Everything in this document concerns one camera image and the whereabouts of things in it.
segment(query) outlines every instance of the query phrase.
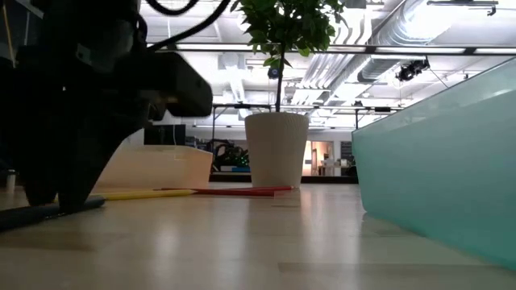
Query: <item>white flower pot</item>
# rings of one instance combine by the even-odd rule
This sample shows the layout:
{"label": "white flower pot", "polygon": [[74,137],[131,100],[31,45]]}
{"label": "white flower pot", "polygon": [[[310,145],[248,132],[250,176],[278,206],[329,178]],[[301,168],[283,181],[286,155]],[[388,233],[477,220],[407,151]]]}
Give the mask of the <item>white flower pot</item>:
{"label": "white flower pot", "polygon": [[307,117],[291,113],[245,118],[253,187],[299,187],[308,124]]}

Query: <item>teal glass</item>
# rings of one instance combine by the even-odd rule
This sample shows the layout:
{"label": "teal glass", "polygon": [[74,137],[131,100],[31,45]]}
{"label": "teal glass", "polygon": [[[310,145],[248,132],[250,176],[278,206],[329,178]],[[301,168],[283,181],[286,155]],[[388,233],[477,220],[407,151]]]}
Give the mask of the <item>teal glass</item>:
{"label": "teal glass", "polygon": [[516,60],[352,137],[369,214],[516,269]]}

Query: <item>black cable cord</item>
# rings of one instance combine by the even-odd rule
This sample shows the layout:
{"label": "black cable cord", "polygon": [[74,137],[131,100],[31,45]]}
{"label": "black cable cord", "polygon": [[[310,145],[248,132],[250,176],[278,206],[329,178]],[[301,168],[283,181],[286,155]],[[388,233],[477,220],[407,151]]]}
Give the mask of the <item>black cable cord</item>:
{"label": "black cable cord", "polygon": [[213,12],[213,14],[210,15],[210,17],[205,19],[203,22],[190,28],[187,31],[183,31],[182,33],[180,33],[178,35],[175,35],[168,39],[162,40],[159,43],[154,43],[152,46],[147,48],[147,50],[149,52],[158,51],[160,48],[164,48],[167,45],[174,44],[174,43],[178,42],[179,40],[183,40],[187,37],[197,34],[198,32],[203,31],[209,25],[213,24],[215,22],[215,20],[217,20],[217,18],[220,17],[220,15],[222,15],[222,13],[226,10],[227,6],[229,5],[230,1],[231,0],[222,0],[220,2],[220,5],[218,5],[217,9],[215,9],[215,11]]}
{"label": "black cable cord", "polygon": [[160,12],[163,15],[168,15],[168,16],[182,15],[186,11],[192,9],[192,7],[194,7],[195,4],[197,4],[197,2],[199,2],[199,0],[190,0],[188,2],[188,4],[186,4],[186,6],[184,6],[180,10],[171,10],[171,9],[169,9],[167,7],[164,7],[161,4],[159,4],[157,0],[146,0],[146,1],[147,1],[148,5],[150,7],[152,7],[152,9]]}

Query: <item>wooden floor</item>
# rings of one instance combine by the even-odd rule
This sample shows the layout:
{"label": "wooden floor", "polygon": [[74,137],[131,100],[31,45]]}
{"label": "wooden floor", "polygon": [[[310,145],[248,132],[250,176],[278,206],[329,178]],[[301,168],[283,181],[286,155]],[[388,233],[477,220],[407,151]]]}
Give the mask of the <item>wooden floor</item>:
{"label": "wooden floor", "polygon": [[[4,209],[23,203],[22,194],[0,197]],[[275,198],[111,201],[6,232],[0,234],[0,285],[514,290],[516,275],[364,215],[358,185],[308,184]]]}

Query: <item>potted plant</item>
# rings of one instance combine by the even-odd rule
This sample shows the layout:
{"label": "potted plant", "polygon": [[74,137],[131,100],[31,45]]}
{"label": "potted plant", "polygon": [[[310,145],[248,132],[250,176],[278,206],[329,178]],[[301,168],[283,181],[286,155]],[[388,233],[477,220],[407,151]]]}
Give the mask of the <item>potted plant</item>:
{"label": "potted plant", "polygon": [[309,119],[280,113],[285,53],[302,56],[325,51],[335,36],[331,17],[342,21],[340,0],[237,0],[231,11],[242,11],[244,32],[253,51],[268,54],[264,66],[278,69],[276,113],[253,114],[245,119],[254,186],[299,186]]}

